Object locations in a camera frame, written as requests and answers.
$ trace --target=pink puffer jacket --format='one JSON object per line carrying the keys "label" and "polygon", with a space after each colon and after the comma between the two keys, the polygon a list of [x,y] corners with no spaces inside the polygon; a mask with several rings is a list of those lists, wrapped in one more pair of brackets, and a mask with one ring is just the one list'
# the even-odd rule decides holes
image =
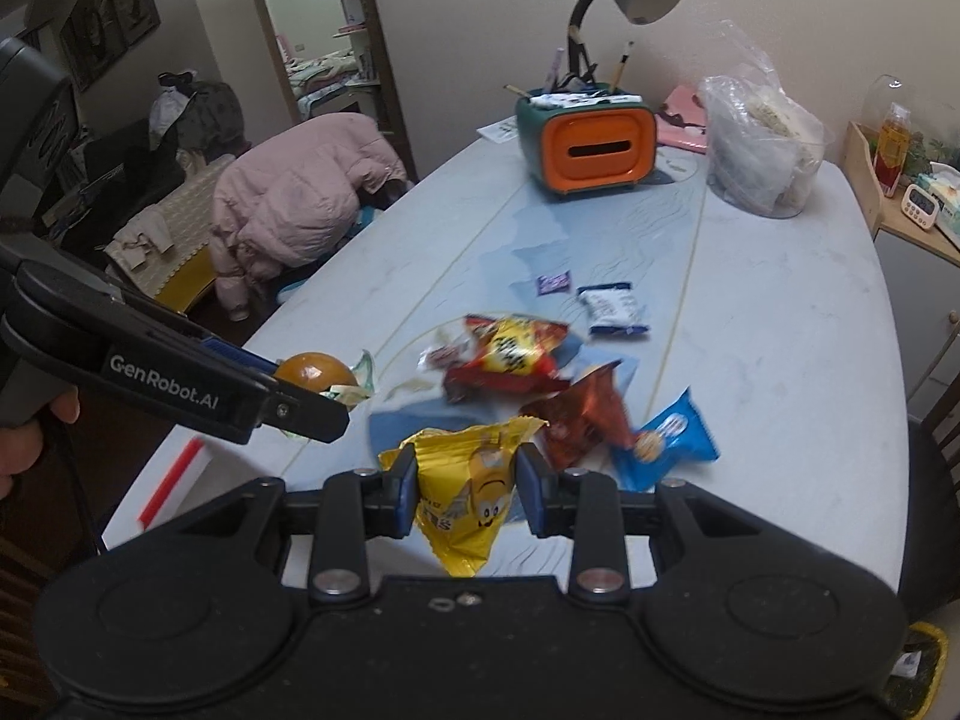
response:
{"label": "pink puffer jacket", "polygon": [[217,298],[232,317],[250,290],[333,249],[356,220],[356,190],[406,181],[369,117],[332,113],[257,146],[224,170],[213,194],[210,257]]}

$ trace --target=human hand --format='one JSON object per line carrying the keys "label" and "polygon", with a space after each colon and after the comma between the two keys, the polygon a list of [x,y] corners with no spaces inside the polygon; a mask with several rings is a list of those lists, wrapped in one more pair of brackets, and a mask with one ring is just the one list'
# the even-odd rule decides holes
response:
{"label": "human hand", "polygon": [[[80,417],[80,399],[72,388],[50,402],[53,415],[68,425]],[[23,473],[40,459],[43,431],[32,420],[18,428],[0,428],[0,500],[13,490],[13,474]]]}

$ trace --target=round brown pastry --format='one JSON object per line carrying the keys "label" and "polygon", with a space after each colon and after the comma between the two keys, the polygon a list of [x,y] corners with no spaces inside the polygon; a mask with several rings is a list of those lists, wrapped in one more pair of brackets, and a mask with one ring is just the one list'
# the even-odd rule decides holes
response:
{"label": "round brown pastry", "polygon": [[311,392],[325,392],[334,385],[357,386],[353,371],[323,352],[296,354],[281,362],[274,376]]}
{"label": "round brown pastry", "polygon": [[654,463],[664,451],[666,442],[656,430],[641,430],[634,444],[634,456],[641,463]]}

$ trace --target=doorway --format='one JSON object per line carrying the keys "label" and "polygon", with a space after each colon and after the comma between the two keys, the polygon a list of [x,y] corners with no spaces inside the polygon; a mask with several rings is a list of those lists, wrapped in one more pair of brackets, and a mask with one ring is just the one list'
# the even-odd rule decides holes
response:
{"label": "doorway", "polygon": [[277,47],[277,74],[295,121],[363,113],[376,120],[413,177],[376,0],[261,1],[265,38]]}

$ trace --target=red snack package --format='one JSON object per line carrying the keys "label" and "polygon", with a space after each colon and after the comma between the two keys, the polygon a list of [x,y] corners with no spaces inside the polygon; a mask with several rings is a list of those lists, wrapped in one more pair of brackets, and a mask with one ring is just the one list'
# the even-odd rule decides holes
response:
{"label": "red snack package", "polygon": [[600,442],[624,449],[634,446],[627,410],[613,386],[613,369],[618,365],[608,362],[567,391],[520,409],[524,416],[537,416],[549,423],[544,440],[547,459],[554,469],[567,469]]}
{"label": "red snack package", "polygon": [[475,314],[466,317],[464,323],[478,341],[476,357],[464,367],[511,376],[557,375],[557,361],[550,352],[566,338],[565,324],[526,317],[491,319]]}
{"label": "red snack package", "polygon": [[533,395],[543,392],[560,392],[569,386],[568,379],[555,379],[542,374],[517,376],[512,373],[482,370],[480,367],[470,365],[448,368],[443,375],[443,391],[448,403],[469,400],[479,389],[497,389],[501,392]]}

